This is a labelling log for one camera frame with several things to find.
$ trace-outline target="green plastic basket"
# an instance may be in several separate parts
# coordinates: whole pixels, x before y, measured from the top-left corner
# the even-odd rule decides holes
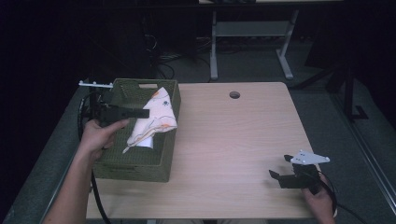
[[[178,119],[181,100],[177,81],[118,78],[113,86],[111,104],[128,108],[143,108],[152,94],[164,87],[169,93],[175,117]],[[136,119],[130,120],[127,127],[116,133],[114,146],[105,150],[93,166],[95,176],[105,179],[169,181],[177,129],[167,133],[155,133],[154,148],[131,147],[122,154],[136,123]]]

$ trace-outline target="hand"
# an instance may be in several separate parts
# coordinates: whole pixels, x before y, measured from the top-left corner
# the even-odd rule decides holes
[[[99,121],[92,119],[85,125],[84,133],[78,147],[78,152],[88,155],[92,161],[100,158],[103,148],[112,147],[114,144],[114,133],[128,125],[129,120],[123,119],[102,128]]]
[[[326,178],[321,175],[320,179],[327,184]],[[308,203],[314,217],[320,224],[333,224],[335,223],[332,214],[332,198],[326,189],[321,188],[320,192],[313,195],[309,189],[301,189],[306,203]]]

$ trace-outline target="wooden table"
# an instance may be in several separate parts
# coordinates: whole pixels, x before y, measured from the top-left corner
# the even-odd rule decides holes
[[[312,151],[283,83],[179,84],[181,108],[168,183],[97,179],[110,218],[312,217],[283,155]],[[239,99],[230,97],[240,93]],[[87,218],[100,218],[90,195]]]

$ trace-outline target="human arm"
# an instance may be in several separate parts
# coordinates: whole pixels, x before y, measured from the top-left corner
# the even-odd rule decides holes
[[[327,184],[327,180],[323,175],[320,176],[320,179]],[[319,224],[335,224],[332,213],[332,198],[325,188],[321,188],[315,195],[309,189],[301,189],[301,191],[309,209]]]
[[[87,122],[76,155],[43,223],[85,223],[93,164],[102,155],[102,148],[114,144],[114,133],[128,123],[124,119],[101,128],[97,120]]]

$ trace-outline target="towel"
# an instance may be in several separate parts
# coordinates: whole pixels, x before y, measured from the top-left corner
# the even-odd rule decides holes
[[[130,147],[138,146],[154,136],[155,133],[166,133],[177,128],[177,121],[172,109],[168,92],[164,87],[156,91],[143,109],[149,109],[148,119],[138,119],[127,145],[122,153]]]

